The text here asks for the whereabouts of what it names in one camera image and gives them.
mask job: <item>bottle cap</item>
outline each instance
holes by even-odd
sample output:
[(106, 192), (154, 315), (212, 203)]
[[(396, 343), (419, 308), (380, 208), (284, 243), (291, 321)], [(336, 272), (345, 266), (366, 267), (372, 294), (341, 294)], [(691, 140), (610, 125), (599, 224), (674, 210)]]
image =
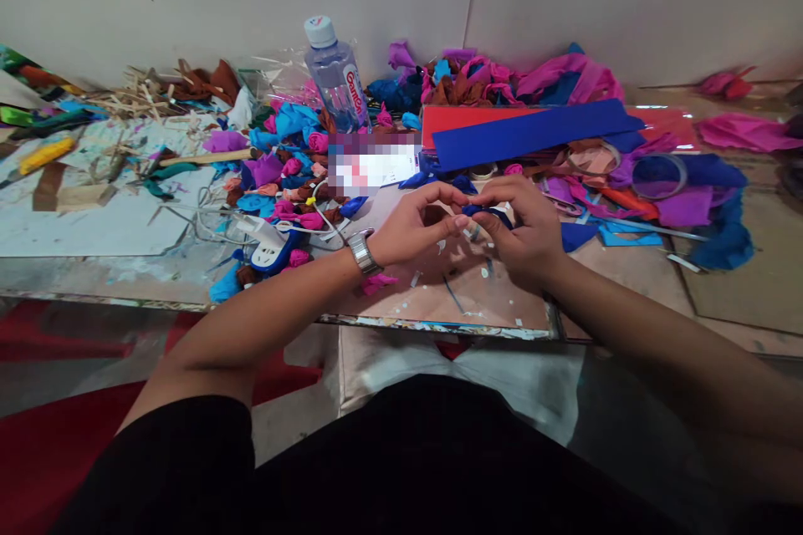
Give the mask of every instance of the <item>bottle cap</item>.
[(304, 31), (309, 45), (313, 48), (326, 48), (337, 42), (335, 26), (332, 20), (324, 15), (308, 18), (304, 21)]

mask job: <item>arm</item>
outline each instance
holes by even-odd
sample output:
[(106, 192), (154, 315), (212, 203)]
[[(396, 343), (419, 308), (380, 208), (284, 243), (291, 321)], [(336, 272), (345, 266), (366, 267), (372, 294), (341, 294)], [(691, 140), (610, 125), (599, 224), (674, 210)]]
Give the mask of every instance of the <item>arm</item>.
[(514, 282), (545, 290), (587, 333), (621, 356), (698, 440), (727, 456), (728, 468), (768, 492), (803, 501), (803, 390), (694, 320), (580, 265), (563, 252), (555, 209), (523, 177), (489, 182), (471, 199), (509, 201), (513, 231), (489, 213), (474, 220), (491, 237)]
[[(456, 212), (466, 196), (435, 182), (405, 195), (368, 247), (381, 266), (404, 262), (447, 236), (459, 236), (468, 218), (438, 214), (426, 226), (424, 209), (435, 201)], [(120, 429), (173, 401), (226, 395), (251, 405), (261, 361), (282, 349), (363, 276), (351, 250), (330, 255), (252, 286), (215, 308), (159, 363)]]

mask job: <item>water bottle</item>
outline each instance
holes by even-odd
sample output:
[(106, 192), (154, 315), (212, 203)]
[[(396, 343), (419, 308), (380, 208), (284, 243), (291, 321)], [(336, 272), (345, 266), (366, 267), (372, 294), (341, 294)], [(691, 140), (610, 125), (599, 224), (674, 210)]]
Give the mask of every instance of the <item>water bottle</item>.
[(351, 46), (337, 40), (332, 20), (323, 15), (307, 19), (304, 31), (312, 47), (304, 61), (318, 86), (320, 98), (335, 120), (337, 133), (347, 135), (360, 132), (362, 128), (369, 133), (368, 101), (362, 91)]

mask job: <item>hand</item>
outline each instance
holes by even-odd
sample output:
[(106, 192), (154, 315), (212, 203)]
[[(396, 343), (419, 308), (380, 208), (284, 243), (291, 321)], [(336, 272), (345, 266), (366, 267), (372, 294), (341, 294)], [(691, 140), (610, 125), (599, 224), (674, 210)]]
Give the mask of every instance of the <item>hand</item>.
[(479, 211), (473, 219), (494, 240), (499, 258), (516, 286), (540, 288), (542, 277), (568, 257), (563, 252), (557, 210), (524, 176), (495, 178), (469, 201), (482, 206), (507, 201), (513, 207), (520, 224), (514, 230), (508, 230), (493, 213)]
[[(451, 207), (456, 215), (430, 205), (435, 201)], [(439, 240), (460, 236), (470, 222), (462, 214), (467, 204), (466, 195), (454, 186), (440, 181), (422, 186), (401, 198), (379, 232), (368, 238), (368, 249), (383, 268), (413, 259)]]

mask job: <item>wristwatch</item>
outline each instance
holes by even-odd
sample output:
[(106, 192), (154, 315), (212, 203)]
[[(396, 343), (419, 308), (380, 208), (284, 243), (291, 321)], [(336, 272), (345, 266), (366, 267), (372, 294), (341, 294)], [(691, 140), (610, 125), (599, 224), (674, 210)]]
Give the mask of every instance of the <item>wristwatch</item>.
[(368, 250), (366, 239), (373, 233), (374, 229), (368, 228), (352, 234), (349, 238), (349, 248), (354, 253), (354, 260), (366, 276), (375, 276), (384, 269), (374, 261), (371, 251)]

